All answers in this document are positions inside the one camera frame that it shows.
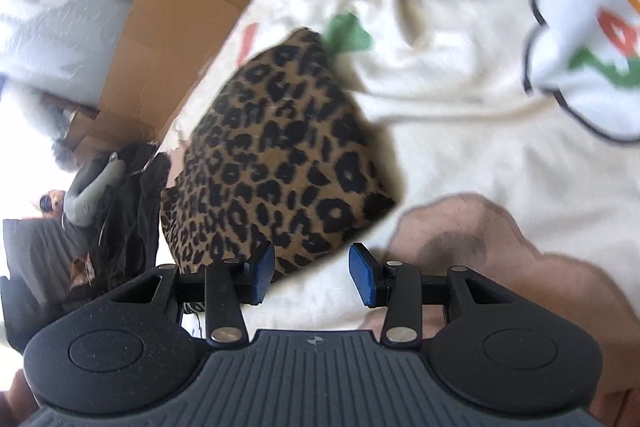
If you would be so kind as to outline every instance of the cardboard box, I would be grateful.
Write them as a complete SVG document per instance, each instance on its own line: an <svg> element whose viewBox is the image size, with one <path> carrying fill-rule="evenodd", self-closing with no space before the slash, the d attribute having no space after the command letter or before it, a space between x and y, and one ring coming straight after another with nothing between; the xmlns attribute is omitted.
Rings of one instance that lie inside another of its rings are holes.
<svg viewBox="0 0 640 427"><path fill-rule="evenodd" d="M135 0L87 140L162 139L249 1Z"/></svg>

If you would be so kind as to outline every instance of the leopard print fabric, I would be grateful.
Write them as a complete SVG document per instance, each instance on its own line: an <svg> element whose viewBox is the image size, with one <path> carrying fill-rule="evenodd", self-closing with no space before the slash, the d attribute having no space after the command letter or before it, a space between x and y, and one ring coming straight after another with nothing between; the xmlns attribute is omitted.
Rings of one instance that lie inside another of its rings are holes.
<svg viewBox="0 0 640 427"><path fill-rule="evenodd" d="M394 202L353 107L303 29L242 67L191 136L161 222L181 272L276 250L274 280L346 242Z"/></svg>

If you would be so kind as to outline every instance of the metal pin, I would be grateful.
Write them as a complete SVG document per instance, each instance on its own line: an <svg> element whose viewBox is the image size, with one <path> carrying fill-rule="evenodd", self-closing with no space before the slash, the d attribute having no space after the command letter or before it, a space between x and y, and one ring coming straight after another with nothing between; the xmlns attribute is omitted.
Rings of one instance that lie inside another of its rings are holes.
<svg viewBox="0 0 640 427"><path fill-rule="evenodd" d="M221 344L237 342L241 338L242 332L238 328L224 326L211 331L211 340Z"/></svg>
<svg viewBox="0 0 640 427"><path fill-rule="evenodd" d="M417 339L418 333L415 330L412 330L412 328L396 326L386 332L386 337L393 343L406 344Z"/></svg>

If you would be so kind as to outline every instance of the white bed sheet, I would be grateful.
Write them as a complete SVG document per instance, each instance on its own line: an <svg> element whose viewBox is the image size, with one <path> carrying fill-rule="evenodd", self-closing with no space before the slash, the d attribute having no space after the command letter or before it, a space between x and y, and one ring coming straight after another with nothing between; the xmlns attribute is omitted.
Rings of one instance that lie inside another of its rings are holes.
<svg viewBox="0 0 640 427"><path fill-rule="evenodd" d="M351 12L372 49L339 55L334 70L358 106L374 159L398 205L356 238L380 253L398 217L447 194L479 192L508 209L541 251L601 267L640 312L640 156L527 96L523 56L538 23L530 0L252 0L162 144L188 137L237 68L294 28L322 32ZM246 307L256 328L357 327L367 309L351 282L347 246L272 285ZM160 262L170 254L161 235Z"/></svg>

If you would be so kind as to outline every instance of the green print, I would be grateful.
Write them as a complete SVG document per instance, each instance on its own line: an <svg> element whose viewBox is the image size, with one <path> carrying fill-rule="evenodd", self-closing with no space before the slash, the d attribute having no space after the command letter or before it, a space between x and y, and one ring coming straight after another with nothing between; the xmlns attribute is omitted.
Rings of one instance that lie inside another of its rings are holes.
<svg viewBox="0 0 640 427"><path fill-rule="evenodd" d="M373 38L360 26L353 13L334 15L322 36L322 46L328 57L338 53L370 50Z"/></svg>
<svg viewBox="0 0 640 427"><path fill-rule="evenodd" d="M636 89L640 87L640 58L627 59L628 72L620 73L614 64L604 64L591 50L580 48L569 61L569 70L590 67L602 73L616 87Z"/></svg>

